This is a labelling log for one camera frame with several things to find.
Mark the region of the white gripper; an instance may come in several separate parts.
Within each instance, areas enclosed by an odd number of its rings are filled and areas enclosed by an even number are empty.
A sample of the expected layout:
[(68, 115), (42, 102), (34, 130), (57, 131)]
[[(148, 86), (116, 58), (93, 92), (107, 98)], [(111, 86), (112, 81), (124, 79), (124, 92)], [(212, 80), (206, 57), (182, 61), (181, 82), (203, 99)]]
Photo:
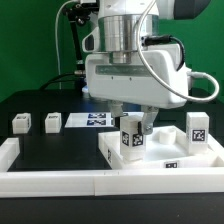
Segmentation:
[[(85, 61), (88, 90), (92, 97), (111, 100), (113, 118), (123, 115), (122, 102), (145, 105), (141, 107), (141, 131), (150, 135), (158, 108), (177, 108), (186, 103), (152, 76), (137, 50), (127, 51), (129, 62), (112, 61), (115, 54), (122, 56), (124, 51), (107, 50), (106, 44), (117, 45), (121, 32), (113, 34), (97, 27), (92, 35), (98, 46)], [(151, 45), (142, 54), (162, 81), (181, 95), (188, 95), (188, 68), (181, 62), (183, 53), (178, 44)]]

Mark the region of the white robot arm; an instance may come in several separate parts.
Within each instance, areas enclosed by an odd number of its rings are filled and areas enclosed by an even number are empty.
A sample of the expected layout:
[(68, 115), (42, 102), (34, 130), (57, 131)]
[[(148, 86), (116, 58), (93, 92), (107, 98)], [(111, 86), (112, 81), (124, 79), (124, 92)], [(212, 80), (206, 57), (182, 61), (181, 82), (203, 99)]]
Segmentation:
[(87, 86), (94, 98), (109, 103), (120, 123), (124, 103), (142, 107), (139, 132), (150, 134), (161, 108), (183, 106), (194, 73), (185, 65), (184, 46), (160, 35), (161, 19), (194, 19), (211, 0), (98, 0), (96, 27), (85, 60)]

